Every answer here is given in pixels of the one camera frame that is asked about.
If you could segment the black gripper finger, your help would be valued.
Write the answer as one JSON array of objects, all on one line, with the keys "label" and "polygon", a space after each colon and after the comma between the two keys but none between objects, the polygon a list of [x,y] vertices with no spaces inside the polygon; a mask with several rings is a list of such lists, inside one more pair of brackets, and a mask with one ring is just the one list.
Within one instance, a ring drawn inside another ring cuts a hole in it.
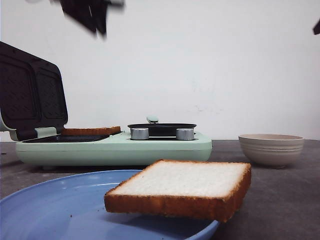
[{"label": "black gripper finger", "polygon": [[97,35],[90,0],[60,0],[60,4],[64,14],[71,17],[91,34]]},{"label": "black gripper finger", "polygon": [[108,3],[105,0],[91,0],[89,3],[93,32],[96,33],[99,31],[99,33],[105,38],[107,37],[107,9]]},{"label": "black gripper finger", "polygon": [[313,31],[313,34],[314,34],[314,35],[319,35],[319,34],[320,34],[320,21],[318,21],[318,22],[314,25],[312,31]]}]

